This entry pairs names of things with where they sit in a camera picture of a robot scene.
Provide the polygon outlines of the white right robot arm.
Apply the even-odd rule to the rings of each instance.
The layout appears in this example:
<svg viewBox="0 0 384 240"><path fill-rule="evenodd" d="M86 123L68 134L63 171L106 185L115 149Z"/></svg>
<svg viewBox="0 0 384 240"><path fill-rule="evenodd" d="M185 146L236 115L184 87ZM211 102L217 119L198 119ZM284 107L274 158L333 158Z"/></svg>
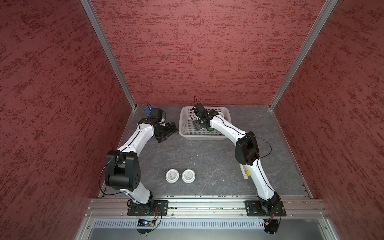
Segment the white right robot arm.
<svg viewBox="0 0 384 240"><path fill-rule="evenodd" d="M273 214L281 198L271 186L262 167L257 137L253 132L243 131L227 120L217 111L207 110L202 105L192 108L195 116L194 126L197 131L212 128L219 131L235 145L235 158L240 165L245 166L256 186L260 211L267 216Z"/></svg>

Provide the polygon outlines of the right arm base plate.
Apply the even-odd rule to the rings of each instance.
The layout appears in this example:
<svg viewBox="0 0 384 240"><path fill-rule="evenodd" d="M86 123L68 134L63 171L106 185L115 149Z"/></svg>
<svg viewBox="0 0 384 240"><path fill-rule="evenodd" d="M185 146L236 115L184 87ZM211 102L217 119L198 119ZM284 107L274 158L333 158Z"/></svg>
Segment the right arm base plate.
<svg viewBox="0 0 384 240"><path fill-rule="evenodd" d="M245 201L248 217L286 217L287 213L282 201L271 204L269 202Z"/></svg>

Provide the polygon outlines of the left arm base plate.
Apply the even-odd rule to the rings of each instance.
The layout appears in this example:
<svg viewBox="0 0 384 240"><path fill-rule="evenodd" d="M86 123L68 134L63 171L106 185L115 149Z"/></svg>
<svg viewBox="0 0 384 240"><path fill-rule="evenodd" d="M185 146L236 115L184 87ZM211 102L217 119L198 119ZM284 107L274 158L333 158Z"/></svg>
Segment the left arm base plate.
<svg viewBox="0 0 384 240"><path fill-rule="evenodd" d="M127 215L128 216L166 216L168 212L169 201L167 200L154 200L149 201L147 204L134 203L132 200L127 202Z"/></svg>

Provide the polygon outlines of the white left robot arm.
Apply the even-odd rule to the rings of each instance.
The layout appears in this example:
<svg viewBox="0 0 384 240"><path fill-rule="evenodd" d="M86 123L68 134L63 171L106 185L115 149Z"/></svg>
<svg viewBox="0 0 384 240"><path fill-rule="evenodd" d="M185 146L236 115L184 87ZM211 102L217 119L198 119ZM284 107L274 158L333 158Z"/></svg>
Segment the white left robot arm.
<svg viewBox="0 0 384 240"><path fill-rule="evenodd" d="M152 193L141 182L140 153L150 139L154 138L161 143L176 132L178 128L174 122L160 123L157 119L141 119L126 143L108 152L102 170L106 186L128 195L135 204L148 205Z"/></svg>

